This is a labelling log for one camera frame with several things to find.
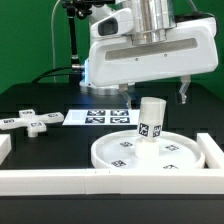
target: white paper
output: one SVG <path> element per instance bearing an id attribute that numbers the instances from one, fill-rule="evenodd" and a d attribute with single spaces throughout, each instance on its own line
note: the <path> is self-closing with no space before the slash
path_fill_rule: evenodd
<path id="1" fill-rule="evenodd" d="M 139 110 L 69 110 L 63 125 L 137 125 Z"/>

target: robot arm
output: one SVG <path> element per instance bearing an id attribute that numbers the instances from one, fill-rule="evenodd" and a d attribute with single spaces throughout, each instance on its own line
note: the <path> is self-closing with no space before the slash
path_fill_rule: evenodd
<path id="1" fill-rule="evenodd" d="M 184 103 L 190 76 L 212 72 L 218 65 L 216 20 L 175 23 L 172 0 L 127 0 L 122 5 L 90 27 L 89 85 L 101 88 L 182 77 Z"/>

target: white plastic block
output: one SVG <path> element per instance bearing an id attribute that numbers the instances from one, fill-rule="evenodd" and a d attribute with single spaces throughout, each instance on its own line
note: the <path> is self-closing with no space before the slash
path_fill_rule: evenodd
<path id="1" fill-rule="evenodd" d="M 0 172 L 0 195 L 85 194 L 85 169 Z"/>
<path id="2" fill-rule="evenodd" d="M 10 135 L 0 135 L 0 165 L 11 151 Z"/>
<path id="3" fill-rule="evenodd" d="M 120 194 L 121 176 L 110 169 L 88 169 L 86 194 Z"/>
<path id="4" fill-rule="evenodd" d="M 224 169 L 224 153 L 209 134 L 197 134 L 197 143 L 204 153 L 205 161 L 210 169 Z"/>

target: black cable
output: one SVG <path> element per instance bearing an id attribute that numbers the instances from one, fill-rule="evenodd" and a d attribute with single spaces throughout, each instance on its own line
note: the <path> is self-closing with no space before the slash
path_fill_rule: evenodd
<path id="1" fill-rule="evenodd" d="M 38 76 L 37 78 L 35 78 L 32 83 L 38 83 L 38 81 L 44 77 L 47 77 L 49 74 L 53 73 L 53 72 L 58 72 L 58 71 L 62 71 L 62 70 L 66 70 L 66 69 L 72 69 L 72 66 L 64 66 L 64 67 L 58 67 L 58 68 L 54 68 L 51 69 L 49 71 L 44 72 L 43 74 L 41 74 L 40 76 Z"/>

